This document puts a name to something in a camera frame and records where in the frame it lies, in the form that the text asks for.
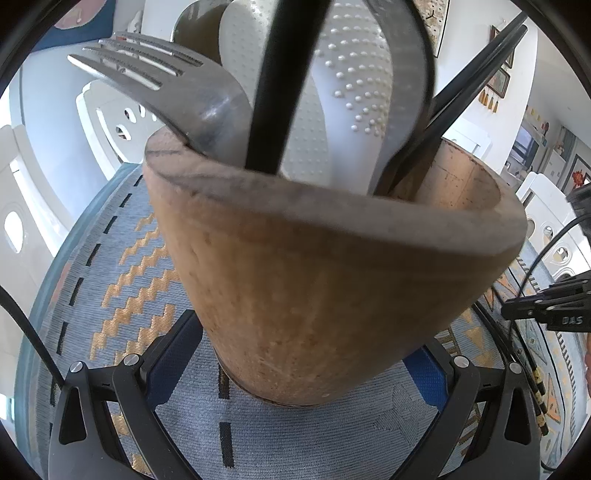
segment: red flower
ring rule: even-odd
[[[582,187],[585,183],[585,177],[582,170],[573,172],[574,188]]]

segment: wooden cup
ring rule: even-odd
[[[223,165],[167,128],[144,178],[224,370],[289,406],[332,401],[448,327],[527,228],[503,181],[448,142],[414,203]]]

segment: orange zigzag pattern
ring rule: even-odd
[[[112,297],[117,297],[121,294],[121,288],[124,285],[131,285],[134,282],[135,277],[143,275],[148,267],[155,267],[158,263],[159,258],[166,258],[168,256],[168,250],[166,245],[163,247],[155,248],[152,255],[145,255],[142,257],[142,261],[139,265],[132,265],[127,273],[119,275],[117,283],[111,284],[107,287],[105,298],[103,303],[100,305],[104,309],[109,306],[109,302]]]
[[[153,315],[150,328],[142,327],[139,329],[137,342],[129,340],[125,352],[115,352],[114,365],[119,365],[119,363],[131,353],[142,355],[160,333],[168,333],[173,326],[173,320],[174,305],[167,303],[164,306],[163,315]]]
[[[127,299],[125,308],[115,309],[115,314],[111,320],[103,322],[103,328],[100,333],[94,333],[92,336],[92,343],[90,346],[90,359],[94,360],[96,351],[106,347],[107,337],[115,337],[119,332],[119,324],[129,324],[133,314],[140,314],[143,312],[144,303],[146,300],[154,301],[156,294],[159,291],[167,291],[168,285],[171,281],[180,281],[176,270],[164,270],[161,278],[153,278],[150,287],[141,287],[137,297],[130,297]]]
[[[115,426],[115,431],[118,435],[125,435],[129,436],[129,428],[125,423],[125,419],[123,415],[113,415],[111,414],[111,419],[113,420],[113,425]]]
[[[123,255],[121,256],[121,260],[119,260],[119,265],[123,265],[125,263],[125,260],[127,260],[128,256],[135,255],[138,251],[138,248],[145,247],[146,245],[148,245],[148,242],[150,240],[152,240],[154,238],[158,238],[159,235],[160,235],[160,229],[158,227],[156,227],[156,230],[146,232],[146,234],[143,238],[138,238],[135,241],[134,246],[127,247],[125,249],[125,251],[123,252]]]
[[[135,231],[139,232],[146,225],[151,224],[154,221],[154,212],[150,213],[146,218],[139,219],[138,224],[135,226]]]
[[[148,468],[148,465],[146,465],[146,462],[141,455],[137,453],[132,453],[131,458],[132,469],[134,469],[136,472],[143,473],[144,475],[152,475],[152,470]]]

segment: picture frame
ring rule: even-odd
[[[502,67],[496,71],[493,77],[488,81],[486,86],[495,92],[500,98],[505,98],[507,88],[509,87],[509,75]]]
[[[574,189],[573,172],[575,171],[580,171],[584,175],[583,183],[585,183],[587,176],[591,177],[591,166],[578,154],[575,154],[573,164],[569,168],[569,174],[566,176],[564,185],[562,186],[562,192],[565,195],[568,195]]]
[[[433,47],[433,55],[438,58],[447,24],[449,2],[451,0],[413,0]]]
[[[499,33],[500,33],[500,31],[498,28],[496,28],[494,25],[491,26],[490,41],[492,41]],[[507,65],[508,68],[512,69],[514,60],[515,60],[515,49],[513,49],[513,51],[511,52],[511,55],[509,55],[507,57],[507,59],[505,60],[505,65]]]

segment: blue patterned rug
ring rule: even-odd
[[[38,299],[34,309],[32,320],[64,374],[74,361],[102,367],[129,353],[142,353],[191,309],[158,231],[141,168],[126,168],[109,183],[100,206],[94,205],[93,214],[70,234],[74,239],[56,258],[40,293],[44,300]],[[526,244],[496,283],[501,296],[515,296],[517,282],[534,257]],[[543,268],[534,277],[528,294],[550,280]],[[495,300],[491,291],[481,298],[504,325]],[[542,439],[541,453],[546,464],[556,466],[585,419],[584,350],[575,335],[545,332],[526,321],[520,329],[547,376],[551,435]],[[452,355],[461,353],[476,365],[502,368],[491,336],[471,310],[437,338]],[[59,389],[30,349],[21,353],[17,387],[17,412],[23,413],[18,443],[46,478]],[[474,406],[444,472],[460,465],[482,408]],[[228,382],[204,335],[170,401],[157,413],[204,480],[386,480],[420,440],[437,409],[425,403],[402,362],[321,407],[263,403]],[[112,415],[134,468],[149,474],[116,406]]]

